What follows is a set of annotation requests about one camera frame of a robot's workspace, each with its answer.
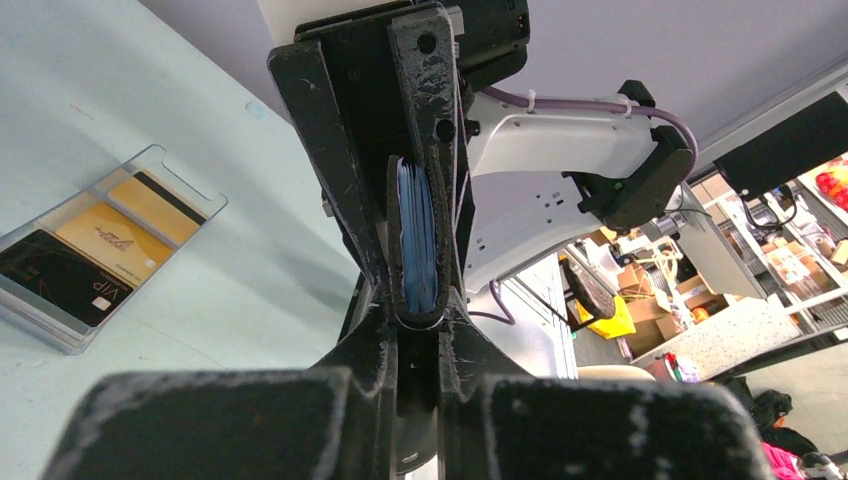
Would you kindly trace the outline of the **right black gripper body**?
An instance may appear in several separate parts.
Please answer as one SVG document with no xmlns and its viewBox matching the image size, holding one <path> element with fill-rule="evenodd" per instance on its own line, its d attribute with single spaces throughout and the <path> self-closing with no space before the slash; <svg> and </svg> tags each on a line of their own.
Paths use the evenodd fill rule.
<svg viewBox="0 0 848 480">
<path fill-rule="evenodd" d="M 428 5 L 426 1 L 385 1 L 303 22 L 294 29 L 297 43 L 319 41 L 342 119 L 351 127 L 353 143 L 365 159 L 411 152 L 388 33 L 394 18 Z M 476 93 L 526 64 L 529 8 L 524 1 L 443 1 L 440 5 L 456 8 L 462 16 L 454 38 L 461 114 L 466 116 Z"/>
</svg>

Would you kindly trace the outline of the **black card holder wallet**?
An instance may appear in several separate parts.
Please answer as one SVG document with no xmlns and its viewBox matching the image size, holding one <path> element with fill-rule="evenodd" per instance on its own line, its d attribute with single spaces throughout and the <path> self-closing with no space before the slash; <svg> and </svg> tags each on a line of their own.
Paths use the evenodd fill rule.
<svg viewBox="0 0 848 480">
<path fill-rule="evenodd" d="M 427 330 L 445 315 L 451 280 L 444 189 L 430 169 L 392 155 L 387 162 L 387 267 L 392 311 Z"/>
</svg>

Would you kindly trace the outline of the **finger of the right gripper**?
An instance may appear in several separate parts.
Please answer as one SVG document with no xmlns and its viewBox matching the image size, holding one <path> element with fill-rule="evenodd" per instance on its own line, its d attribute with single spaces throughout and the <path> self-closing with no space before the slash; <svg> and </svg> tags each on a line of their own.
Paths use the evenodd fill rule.
<svg viewBox="0 0 848 480">
<path fill-rule="evenodd" d="M 359 159 L 318 40 L 274 48 L 268 68 L 366 279 L 379 286 L 387 268 Z"/>
<path fill-rule="evenodd" d="M 428 167 L 444 189 L 451 245 L 449 294 L 462 285 L 456 170 L 458 150 L 464 145 L 452 22 L 446 13 L 405 14 L 392 20 L 388 37 L 411 142 L 412 155 L 405 159 Z"/>
</svg>

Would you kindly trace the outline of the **clear plastic card tray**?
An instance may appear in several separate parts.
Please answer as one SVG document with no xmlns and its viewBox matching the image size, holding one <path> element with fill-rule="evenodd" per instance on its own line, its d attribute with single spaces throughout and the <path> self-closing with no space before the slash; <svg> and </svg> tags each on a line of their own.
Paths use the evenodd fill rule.
<svg viewBox="0 0 848 480">
<path fill-rule="evenodd" d="M 227 204 L 150 145 L 1 238 L 1 318 L 66 355 L 109 320 Z"/>
</svg>

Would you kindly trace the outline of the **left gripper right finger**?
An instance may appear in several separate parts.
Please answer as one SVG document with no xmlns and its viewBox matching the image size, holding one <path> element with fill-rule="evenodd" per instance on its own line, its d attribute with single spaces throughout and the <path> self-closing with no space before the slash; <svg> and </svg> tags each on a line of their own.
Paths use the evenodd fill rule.
<svg viewBox="0 0 848 480">
<path fill-rule="evenodd" d="M 443 479 L 768 479 L 760 436 L 724 388 L 537 378 L 451 292 L 438 326 Z"/>
</svg>

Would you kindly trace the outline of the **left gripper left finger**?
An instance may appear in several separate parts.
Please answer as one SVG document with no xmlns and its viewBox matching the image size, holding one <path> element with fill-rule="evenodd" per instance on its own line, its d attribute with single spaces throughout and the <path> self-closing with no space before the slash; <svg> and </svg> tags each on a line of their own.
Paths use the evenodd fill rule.
<svg viewBox="0 0 848 480">
<path fill-rule="evenodd" d="M 384 303 L 305 370 L 126 372 L 82 398 L 47 479 L 393 479 L 397 329 Z"/>
</svg>

